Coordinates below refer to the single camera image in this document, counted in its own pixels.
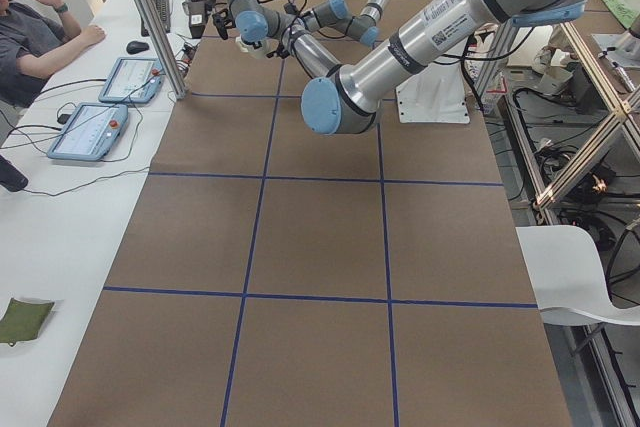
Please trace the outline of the white ceramic mug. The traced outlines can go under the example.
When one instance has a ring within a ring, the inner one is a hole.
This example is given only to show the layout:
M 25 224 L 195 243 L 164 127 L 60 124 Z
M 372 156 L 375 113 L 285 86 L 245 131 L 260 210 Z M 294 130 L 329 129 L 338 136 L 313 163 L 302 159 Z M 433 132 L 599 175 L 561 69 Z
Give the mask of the white ceramic mug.
M 238 36 L 235 39 L 235 43 L 242 53 L 248 54 L 254 59 L 264 59 L 269 53 L 269 45 L 266 40 L 247 43 Z

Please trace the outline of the upper teach pendant tablet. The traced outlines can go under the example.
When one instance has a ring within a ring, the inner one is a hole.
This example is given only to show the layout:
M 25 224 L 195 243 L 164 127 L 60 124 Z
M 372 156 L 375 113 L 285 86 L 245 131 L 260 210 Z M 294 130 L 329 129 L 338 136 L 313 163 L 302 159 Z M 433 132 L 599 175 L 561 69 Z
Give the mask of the upper teach pendant tablet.
M 162 65 L 157 58 L 117 58 L 98 100 L 103 103 L 150 102 L 161 88 L 161 68 Z

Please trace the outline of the teach pendant tablet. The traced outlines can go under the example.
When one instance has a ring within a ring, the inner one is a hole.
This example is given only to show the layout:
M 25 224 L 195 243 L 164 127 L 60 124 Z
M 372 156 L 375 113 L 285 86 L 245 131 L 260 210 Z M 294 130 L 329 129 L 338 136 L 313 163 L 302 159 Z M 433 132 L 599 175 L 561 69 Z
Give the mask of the teach pendant tablet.
M 99 161 L 116 143 L 128 117 L 124 104 L 81 103 L 49 147 L 47 157 Z
M 157 58 L 117 58 L 98 100 L 103 103 L 150 102 L 161 88 L 161 68 L 162 65 Z

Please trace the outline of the black computer mouse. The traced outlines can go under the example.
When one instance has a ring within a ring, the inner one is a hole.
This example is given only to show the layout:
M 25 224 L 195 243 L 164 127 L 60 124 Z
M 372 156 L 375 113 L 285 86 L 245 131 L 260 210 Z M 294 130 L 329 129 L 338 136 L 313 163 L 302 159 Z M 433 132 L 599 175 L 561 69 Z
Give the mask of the black computer mouse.
M 139 53 L 148 51 L 149 49 L 150 49 L 150 46 L 147 42 L 143 42 L 139 40 L 130 41 L 125 48 L 126 53 L 129 55 L 139 54 Z

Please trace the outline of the lower teach pendant tablet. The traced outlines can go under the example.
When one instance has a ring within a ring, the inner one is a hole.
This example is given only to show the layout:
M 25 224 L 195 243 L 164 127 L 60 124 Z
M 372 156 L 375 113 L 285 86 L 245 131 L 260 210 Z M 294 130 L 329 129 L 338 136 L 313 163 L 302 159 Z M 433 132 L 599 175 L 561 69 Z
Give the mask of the lower teach pendant tablet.
M 128 117 L 124 104 L 81 103 L 49 147 L 47 157 L 99 161 L 116 143 Z

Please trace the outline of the black keyboard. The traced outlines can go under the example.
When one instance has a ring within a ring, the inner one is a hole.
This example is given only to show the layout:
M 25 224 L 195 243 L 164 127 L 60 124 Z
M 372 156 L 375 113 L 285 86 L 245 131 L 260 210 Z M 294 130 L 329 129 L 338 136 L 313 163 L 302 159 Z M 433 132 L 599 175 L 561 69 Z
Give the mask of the black keyboard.
M 153 0 L 155 10 L 161 20 L 164 31 L 171 31 L 171 5 L 170 0 Z

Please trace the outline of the person in grey shirt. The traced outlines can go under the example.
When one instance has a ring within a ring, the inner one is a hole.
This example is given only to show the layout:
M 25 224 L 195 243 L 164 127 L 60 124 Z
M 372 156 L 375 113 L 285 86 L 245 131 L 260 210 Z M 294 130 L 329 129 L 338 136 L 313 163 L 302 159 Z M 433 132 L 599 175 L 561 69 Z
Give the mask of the person in grey shirt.
M 97 25 L 81 27 L 63 0 L 35 0 L 57 22 L 19 2 L 1 0 L 1 99 L 27 108 L 49 78 L 106 37 Z

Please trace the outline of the green bean bag pouch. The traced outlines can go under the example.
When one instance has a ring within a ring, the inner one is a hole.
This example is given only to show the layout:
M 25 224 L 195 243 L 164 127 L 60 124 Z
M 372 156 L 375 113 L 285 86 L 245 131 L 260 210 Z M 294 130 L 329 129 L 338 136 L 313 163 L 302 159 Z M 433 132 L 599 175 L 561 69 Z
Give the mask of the green bean bag pouch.
M 54 302 L 30 303 L 12 298 L 1 319 L 1 342 L 14 346 L 35 340 L 54 305 Z

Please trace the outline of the white central pedestal column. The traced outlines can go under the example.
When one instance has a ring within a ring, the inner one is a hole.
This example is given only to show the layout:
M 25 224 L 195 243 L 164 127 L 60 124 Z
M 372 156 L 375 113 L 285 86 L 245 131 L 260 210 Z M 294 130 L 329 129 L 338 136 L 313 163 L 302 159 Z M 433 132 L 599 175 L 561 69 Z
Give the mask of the white central pedestal column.
M 399 120 L 467 124 L 462 67 L 445 54 L 460 55 L 478 28 L 495 23 L 491 0 L 433 0 L 399 28 L 401 46 L 424 69 L 396 88 Z

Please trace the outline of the aluminium frame post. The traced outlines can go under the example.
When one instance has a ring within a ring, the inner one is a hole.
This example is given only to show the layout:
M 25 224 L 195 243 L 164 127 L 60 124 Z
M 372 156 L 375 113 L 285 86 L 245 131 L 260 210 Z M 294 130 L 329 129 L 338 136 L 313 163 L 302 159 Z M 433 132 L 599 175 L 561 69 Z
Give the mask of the aluminium frame post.
M 183 99 L 187 92 L 186 85 L 153 0 L 134 0 L 134 3 L 146 24 L 163 71 L 171 84 L 176 98 L 178 100 Z

